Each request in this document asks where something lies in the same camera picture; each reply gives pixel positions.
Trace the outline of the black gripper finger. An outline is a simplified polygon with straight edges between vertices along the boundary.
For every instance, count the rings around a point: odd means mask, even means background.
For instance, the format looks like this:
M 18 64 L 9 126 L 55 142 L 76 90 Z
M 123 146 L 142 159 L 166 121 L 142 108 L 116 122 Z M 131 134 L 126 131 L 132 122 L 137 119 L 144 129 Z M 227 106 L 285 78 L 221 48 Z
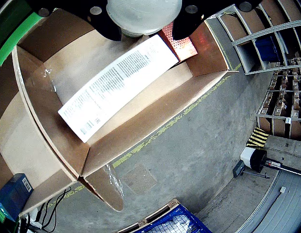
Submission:
M 29 0 L 29 6 L 41 17 L 48 17 L 54 9 L 65 10 L 87 21 L 102 36 L 121 40 L 121 29 L 109 17 L 106 0 Z
M 235 5 L 249 12 L 260 4 L 260 0 L 183 0 L 178 16 L 173 21 L 172 37 L 181 40 L 189 37 L 208 17 Z

